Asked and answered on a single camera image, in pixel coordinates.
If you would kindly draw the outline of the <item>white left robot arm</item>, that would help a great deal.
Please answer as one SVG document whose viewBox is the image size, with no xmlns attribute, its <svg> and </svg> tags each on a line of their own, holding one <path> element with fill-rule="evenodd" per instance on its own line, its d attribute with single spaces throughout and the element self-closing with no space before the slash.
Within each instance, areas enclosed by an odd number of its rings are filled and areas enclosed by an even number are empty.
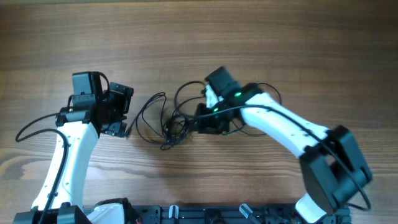
<svg viewBox="0 0 398 224">
<path fill-rule="evenodd" d="M 83 207 L 88 163 L 101 134 L 124 138 L 126 114 L 134 90 L 107 82 L 101 72 L 72 75 L 73 94 L 54 113 L 57 143 L 44 184 L 30 211 L 14 223 L 137 223 L 140 216 L 126 198 L 103 200 L 91 211 Z"/>
</svg>

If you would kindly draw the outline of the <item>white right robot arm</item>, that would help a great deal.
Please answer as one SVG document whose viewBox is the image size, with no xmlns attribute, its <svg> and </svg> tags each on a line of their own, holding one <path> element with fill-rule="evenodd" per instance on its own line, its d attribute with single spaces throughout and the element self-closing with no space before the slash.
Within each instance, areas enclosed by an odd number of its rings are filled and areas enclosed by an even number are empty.
<svg viewBox="0 0 398 224">
<path fill-rule="evenodd" d="M 349 204 L 372 173 L 353 133 L 344 126 L 329 129 L 289 111 L 257 83 L 241 86 L 220 67 L 205 78 L 195 112 L 194 130 L 229 134 L 234 119 L 262 131 L 288 149 L 298 160 L 306 194 L 294 209 L 307 223 L 316 223 Z"/>
</svg>

